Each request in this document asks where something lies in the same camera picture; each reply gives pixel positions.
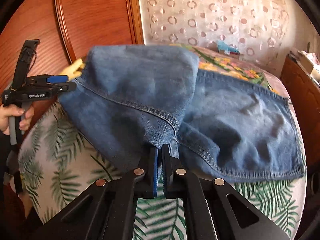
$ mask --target triangular cutout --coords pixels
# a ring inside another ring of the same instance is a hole
[[[246,228],[259,221],[259,218],[233,194],[228,194],[227,198],[241,228]]]

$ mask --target denim garment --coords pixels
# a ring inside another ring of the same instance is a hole
[[[288,99],[240,79],[199,70],[174,139],[182,164],[228,182],[304,174]]]
[[[94,47],[76,91],[59,101],[88,141],[128,171],[150,145],[161,148],[178,131],[198,65],[199,58],[180,47]]]
[[[77,89],[59,97],[70,119],[117,168],[137,166],[150,145],[228,182],[302,177],[287,99],[199,70],[180,47],[94,47]]]

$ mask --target wood trim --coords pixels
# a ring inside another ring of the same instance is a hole
[[[133,44],[144,44],[139,0],[126,0]]]
[[[59,24],[59,30],[61,33],[61,37],[63,40],[63,44],[65,47],[65,50],[67,52],[70,64],[72,64],[77,58],[76,54],[73,50],[71,40],[69,37],[68,29],[66,26],[66,21],[63,14],[63,7],[62,7],[62,0],[54,0],[54,7],[56,10],[56,17]]]

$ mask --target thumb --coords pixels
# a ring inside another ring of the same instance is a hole
[[[17,107],[16,105],[9,105],[0,107],[0,119],[9,116],[21,116],[24,113],[24,109]]]

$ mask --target wall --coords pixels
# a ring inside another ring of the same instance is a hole
[[[140,0],[145,44],[212,47],[223,40],[279,76],[291,47],[318,52],[320,37],[294,0]]]

